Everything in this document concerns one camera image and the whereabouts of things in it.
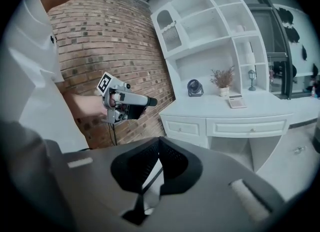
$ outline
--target drawer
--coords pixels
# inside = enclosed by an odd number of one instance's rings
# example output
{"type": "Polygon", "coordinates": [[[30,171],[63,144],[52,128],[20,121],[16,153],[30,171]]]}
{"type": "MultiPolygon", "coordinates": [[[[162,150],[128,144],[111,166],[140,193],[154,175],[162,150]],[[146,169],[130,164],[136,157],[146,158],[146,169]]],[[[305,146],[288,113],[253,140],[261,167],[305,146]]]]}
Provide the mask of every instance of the drawer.
{"type": "Polygon", "coordinates": [[[168,137],[185,139],[192,144],[206,136],[206,119],[161,115],[165,133],[168,137]]]}
{"type": "Polygon", "coordinates": [[[207,136],[270,137],[286,133],[290,115],[258,118],[206,119],[207,136]]]}

